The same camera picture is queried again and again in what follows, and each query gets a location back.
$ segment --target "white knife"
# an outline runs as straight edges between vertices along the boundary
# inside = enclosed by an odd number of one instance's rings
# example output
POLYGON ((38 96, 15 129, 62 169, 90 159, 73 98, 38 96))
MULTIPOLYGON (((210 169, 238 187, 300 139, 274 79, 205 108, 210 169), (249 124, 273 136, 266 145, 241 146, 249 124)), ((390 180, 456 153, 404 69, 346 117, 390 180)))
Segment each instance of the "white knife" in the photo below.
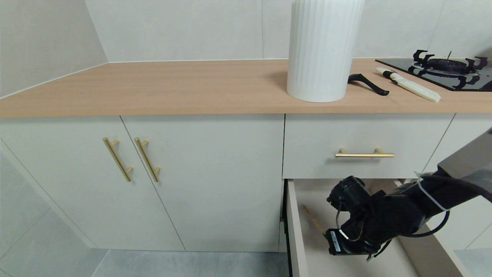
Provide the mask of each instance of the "white knife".
POLYGON ((421 86, 415 82, 407 80, 392 70, 384 69, 384 68, 376 68, 376 70, 377 70, 377 72, 382 74, 384 77, 391 79, 392 82, 396 83, 400 87, 402 87, 402 88, 404 88, 404 89, 406 89, 406 90, 408 90, 408 91, 410 91, 410 92, 412 92, 412 93, 414 93, 414 94, 416 94, 416 95, 418 95, 424 99, 427 99, 427 100, 432 101, 434 103, 437 103, 437 102, 439 102, 439 100, 441 100, 441 96, 437 92, 430 90, 424 86, 421 86))

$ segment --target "label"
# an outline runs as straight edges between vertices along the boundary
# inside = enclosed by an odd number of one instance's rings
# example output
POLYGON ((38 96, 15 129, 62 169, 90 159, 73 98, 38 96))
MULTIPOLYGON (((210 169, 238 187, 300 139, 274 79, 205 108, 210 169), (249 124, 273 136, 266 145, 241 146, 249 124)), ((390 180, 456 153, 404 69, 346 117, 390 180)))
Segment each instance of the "label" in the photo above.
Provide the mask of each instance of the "label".
POLYGON ((338 244, 338 240, 337 240, 337 235, 333 231, 330 231, 330 234, 332 235, 333 246, 335 246, 335 250, 337 252, 341 252, 340 245, 338 244))

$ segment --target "robotic arm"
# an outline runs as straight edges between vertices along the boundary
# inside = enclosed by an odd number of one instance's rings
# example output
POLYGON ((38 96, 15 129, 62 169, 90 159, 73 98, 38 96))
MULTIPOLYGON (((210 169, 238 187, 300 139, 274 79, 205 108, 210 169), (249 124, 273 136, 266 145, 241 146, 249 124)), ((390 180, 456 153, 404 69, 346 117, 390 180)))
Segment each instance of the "robotic arm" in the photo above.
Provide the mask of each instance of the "robotic arm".
POLYGON ((434 174, 404 184, 389 194, 370 195, 362 180, 350 176, 338 183, 327 201, 350 218, 325 238, 332 255, 376 257, 396 236, 424 237, 440 230, 449 209, 482 195, 492 202, 492 129, 439 163, 434 174), (446 212, 434 230, 415 234, 430 217, 446 212))

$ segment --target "drawer handle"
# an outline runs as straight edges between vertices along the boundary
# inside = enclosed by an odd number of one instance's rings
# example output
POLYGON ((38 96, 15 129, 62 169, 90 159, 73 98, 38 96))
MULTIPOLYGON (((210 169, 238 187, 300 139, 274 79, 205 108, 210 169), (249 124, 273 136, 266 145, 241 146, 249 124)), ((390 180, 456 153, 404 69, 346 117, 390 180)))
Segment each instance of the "drawer handle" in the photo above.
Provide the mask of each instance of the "drawer handle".
POLYGON ((143 142, 141 142, 139 138, 136 138, 135 139, 135 142, 137 143, 138 150, 140 151, 140 153, 142 153, 142 157, 144 157, 145 164, 147 165, 147 168, 150 170, 150 172, 152 174, 152 178, 154 179, 154 181, 156 183, 159 182, 159 179, 157 179, 157 174, 160 171, 160 167, 156 167, 154 169, 154 167, 152 166, 149 158, 147 157, 147 154, 144 151, 144 146, 146 146, 147 144, 149 144, 149 141, 148 140, 144 140, 143 142))
POLYGON ((118 167, 120 168, 120 170, 122 171, 123 176, 126 179, 126 181, 131 182, 130 176, 128 176, 128 174, 133 170, 133 167, 129 167, 127 170, 125 170, 123 168, 122 162, 120 161, 120 158, 118 157, 118 155, 116 155, 116 152, 113 149, 113 146, 120 143, 120 141, 116 139, 113 142, 109 142, 108 138, 103 138, 102 140, 103 140, 104 144, 106 145, 106 147, 108 148, 109 153, 111 153, 111 156, 113 156, 113 159, 115 159, 115 162, 118 165, 118 167))
POLYGON ((340 151, 335 154, 335 158, 393 158, 393 153, 384 153, 381 148, 376 148, 374 153, 347 153, 345 148, 340 148, 340 151))

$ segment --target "wooden stick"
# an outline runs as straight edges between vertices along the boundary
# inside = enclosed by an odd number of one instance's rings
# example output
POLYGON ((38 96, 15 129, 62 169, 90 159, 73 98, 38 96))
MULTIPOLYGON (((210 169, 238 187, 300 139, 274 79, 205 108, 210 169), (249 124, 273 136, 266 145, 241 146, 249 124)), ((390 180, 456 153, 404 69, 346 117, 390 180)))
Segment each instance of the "wooden stick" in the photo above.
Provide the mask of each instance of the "wooden stick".
POLYGON ((319 225, 318 220, 316 220, 316 218, 314 217, 314 215, 312 215, 312 213, 304 205, 303 205, 303 209, 306 211, 307 215, 309 216, 309 218, 311 219, 311 221, 313 222, 313 224, 316 226, 316 228, 319 230, 319 232, 321 232, 321 234, 324 235, 325 234, 325 230, 323 229, 323 227, 321 227, 321 225, 319 225))

